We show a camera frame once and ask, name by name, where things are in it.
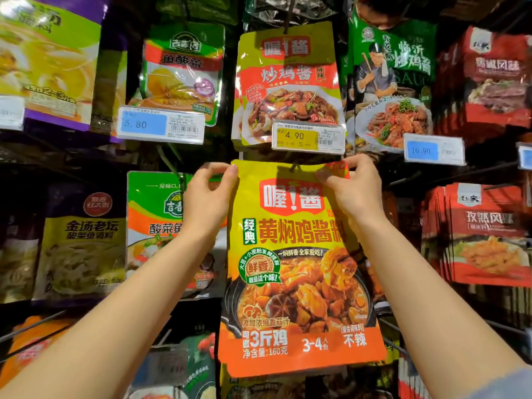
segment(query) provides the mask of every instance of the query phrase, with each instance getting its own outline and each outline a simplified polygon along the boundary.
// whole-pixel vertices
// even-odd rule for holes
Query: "green circular badge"
[[[248,250],[238,262],[238,272],[242,280],[259,287],[266,283],[280,283],[280,268],[279,256],[264,248]]]

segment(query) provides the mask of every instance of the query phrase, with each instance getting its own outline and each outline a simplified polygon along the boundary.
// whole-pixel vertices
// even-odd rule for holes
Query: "blue price label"
[[[121,131],[127,133],[165,135],[166,115],[156,113],[123,111]]]
[[[521,150],[521,167],[532,170],[532,149]]]
[[[438,160],[438,144],[435,142],[409,140],[406,149],[409,160]]]

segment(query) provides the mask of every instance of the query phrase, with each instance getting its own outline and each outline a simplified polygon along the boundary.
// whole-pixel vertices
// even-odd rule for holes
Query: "chef illustration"
[[[364,102],[376,102],[384,96],[397,91],[397,82],[392,68],[388,68],[382,46],[377,42],[369,46],[368,60],[362,53],[364,63],[356,70],[355,85],[360,94],[364,94]]]

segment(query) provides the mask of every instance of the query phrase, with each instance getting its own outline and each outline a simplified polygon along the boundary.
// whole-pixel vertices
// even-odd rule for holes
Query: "yellow price label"
[[[319,133],[316,130],[277,128],[277,147],[318,151]]]

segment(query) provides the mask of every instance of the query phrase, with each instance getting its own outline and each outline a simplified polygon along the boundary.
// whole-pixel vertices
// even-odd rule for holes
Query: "shiitake mushroom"
[[[266,303],[266,314],[269,318],[288,317],[290,322],[297,319],[297,304],[289,295],[276,294]]]

